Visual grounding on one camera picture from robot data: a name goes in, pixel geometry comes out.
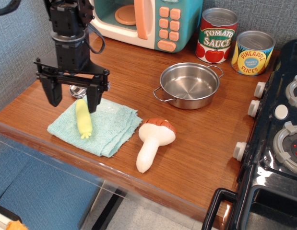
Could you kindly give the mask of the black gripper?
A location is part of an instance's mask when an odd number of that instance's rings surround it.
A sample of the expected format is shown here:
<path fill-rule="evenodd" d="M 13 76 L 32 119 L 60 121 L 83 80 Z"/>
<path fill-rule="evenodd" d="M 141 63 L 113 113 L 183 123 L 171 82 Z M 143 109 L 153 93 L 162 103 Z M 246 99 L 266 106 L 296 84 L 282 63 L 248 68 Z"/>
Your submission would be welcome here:
<path fill-rule="evenodd" d="M 66 36 L 52 32 L 55 42 L 55 58 L 36 58 L 36 77 L 41 81 L 49 103 L 57 107 L 62 100 L 62 85 L 69 84 L 87 89 L 89 113 L 94 113 L 101 102 L 103 92 L 110 88 L 109 70 L 93 63 L 89 34 Z"/>

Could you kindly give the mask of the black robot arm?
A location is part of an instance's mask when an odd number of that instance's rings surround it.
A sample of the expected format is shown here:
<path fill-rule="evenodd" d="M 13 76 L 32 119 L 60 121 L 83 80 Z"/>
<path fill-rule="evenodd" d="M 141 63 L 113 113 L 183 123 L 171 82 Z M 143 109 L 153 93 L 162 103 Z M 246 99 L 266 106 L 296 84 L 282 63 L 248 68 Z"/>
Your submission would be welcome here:
<path fill-rule="evenodd" d="M 109 89 L 109 70 L 93 63 L 89 26 L 94 7 L 87 0 L 47 0 L 45 7 L 52 23 L 51 37 L 56 58 L 36 58 L 36 76 L 49 103 L 58 106 L 62 84 L 86 88 L 88 109 L 96 111 L 102 94 Z"/>

